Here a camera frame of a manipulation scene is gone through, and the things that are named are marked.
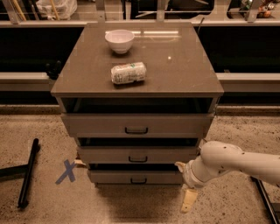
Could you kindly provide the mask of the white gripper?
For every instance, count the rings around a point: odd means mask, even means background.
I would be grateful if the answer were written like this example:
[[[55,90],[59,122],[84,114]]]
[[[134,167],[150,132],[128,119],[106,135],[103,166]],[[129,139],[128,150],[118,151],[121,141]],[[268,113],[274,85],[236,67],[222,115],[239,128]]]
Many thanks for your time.
[[[196,157],[187,164],[176,162],[175,165],[182,173],[185,183],[190,188],[200,189],[204,187],[208,181],[215,178],[214,172],[210,168],[207,168],[201,157]],[[185,195],[181,206],[182,213],[190,212],[198,197],[198,191],[190,188],[185,189]]]

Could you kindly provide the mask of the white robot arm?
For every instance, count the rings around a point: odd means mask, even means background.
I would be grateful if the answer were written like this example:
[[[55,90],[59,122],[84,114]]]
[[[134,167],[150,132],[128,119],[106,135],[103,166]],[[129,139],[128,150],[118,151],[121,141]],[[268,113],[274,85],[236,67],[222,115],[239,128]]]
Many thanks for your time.
[[[181,207],[183,213],[192,209],[200,188],[229,172],[242,172],[271,185],[280,185],[279,155],[246,152],[231,143],[206,142],[194,160],[176,162],[175,165],[182,173],[185,184]]]

